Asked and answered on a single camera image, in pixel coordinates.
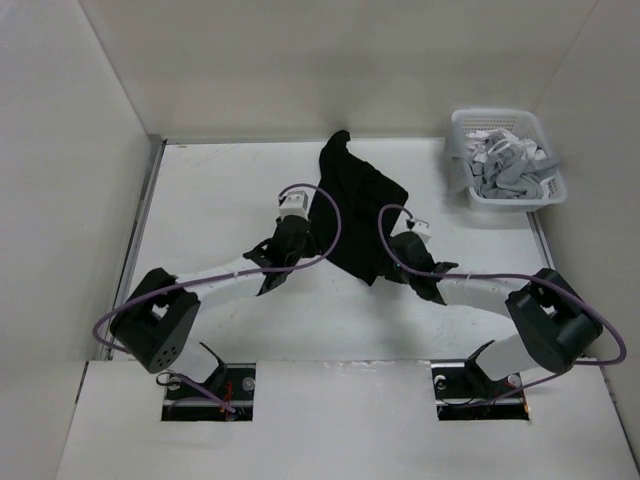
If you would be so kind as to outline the black tank top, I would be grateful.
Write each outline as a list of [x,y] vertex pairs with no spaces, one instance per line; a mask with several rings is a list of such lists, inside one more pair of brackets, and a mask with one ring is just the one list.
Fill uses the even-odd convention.
[[371,286],[382,277],[382,263],[389,257],[378,232],[379,211],[388,204],[405,205],[409,193],[370,163],[351,154],[347,148],[350,140],[346,130],[334,133],[319,157],[319,187],[334,199],[341,220],[336,220],[333,207],[321,194],[314,195],[309,220],[320,253],[330,247],[337,226],[342,226],[338,244],[327,259]]

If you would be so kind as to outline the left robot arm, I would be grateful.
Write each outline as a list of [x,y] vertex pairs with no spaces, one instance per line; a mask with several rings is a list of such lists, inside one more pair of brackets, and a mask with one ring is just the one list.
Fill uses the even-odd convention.
[[242,298],[267,294],[282,285],[291,268],[315,254],[308,220],[288,215],[277,222],[273,236],[238,259],[202,275],[219,281],[194,285],[196,273],[182,276],[162,268],[149,271],[131,299],[175,285],[175,290],[148,298],[117,314],[110,333],[151,374],[172,371],[190,379],[190,386],[206,399],[224,387],[224,362],[191,336],[204,312]]

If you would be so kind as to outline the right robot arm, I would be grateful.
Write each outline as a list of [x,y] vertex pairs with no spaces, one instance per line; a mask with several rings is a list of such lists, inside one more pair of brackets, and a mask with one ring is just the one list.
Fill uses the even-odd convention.
[[386,279],[410,286],[428,302],[471,307],[513,323],[515,334],[481,345],[464,360],[464,384],[477,398],[537,367],[556,376],[568,372],[604,331],[603,321],[555,270],[533,276],[464,272],[454,262],[434,261],[423,236],[410,231],[384,245],[392,259]]

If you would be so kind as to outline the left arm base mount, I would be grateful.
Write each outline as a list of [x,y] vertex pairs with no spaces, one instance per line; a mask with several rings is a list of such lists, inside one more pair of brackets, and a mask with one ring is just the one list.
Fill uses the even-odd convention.
[[170,373],[156,376],[164,388],[161,420],[165,422],[251,422],[256,392],[255,364],[220,366],[213,379],[198,388]]

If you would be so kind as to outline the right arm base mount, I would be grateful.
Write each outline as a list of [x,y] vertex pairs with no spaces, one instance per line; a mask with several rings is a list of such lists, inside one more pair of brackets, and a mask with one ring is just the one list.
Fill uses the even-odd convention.
[[431,365],[437,417],[441,421],[529,420],[519,374],[494,381],[463,362]]

